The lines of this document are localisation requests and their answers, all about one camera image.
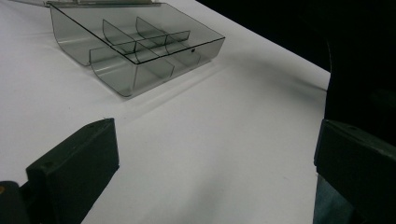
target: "dark green plastic object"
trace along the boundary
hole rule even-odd
[[[19,190],[0,182],[0,223],[79,224],[118,169],[114,119],[88,124],[27,167],[29,181]],[[14,209],[21,199],[25,211]],[[29,221],[16,222],[20,214]]]
[[[395,146],[349,124],[325,119],[315,165],[364,219],[396,223]]]

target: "white surface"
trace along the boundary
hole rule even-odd
[[[120,169],[83,223],[312,222],[329,73],[192,0],[219,56],[125,100],[64,54],[50,10],[0,2],[0,180],[115,118]]]

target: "dark background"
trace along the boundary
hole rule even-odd
[[[228,19],[264,36],[285,49],[330,71],[329,51],[325,39],[308,25],[301,14],[303,0],[231,2],[198,0]]]

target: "transparent compartment tray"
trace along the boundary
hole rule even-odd
[[[59,46],[125,97],[209,62],[225,39],[165,3],[49,7]]]

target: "white table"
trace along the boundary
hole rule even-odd
[[[85,224],[306,224],[330,74],[192,0],[226,36],[211,63],[126,100],[58,47],[50,10],[0,2],[0,180],[114,118],[120,169]]]

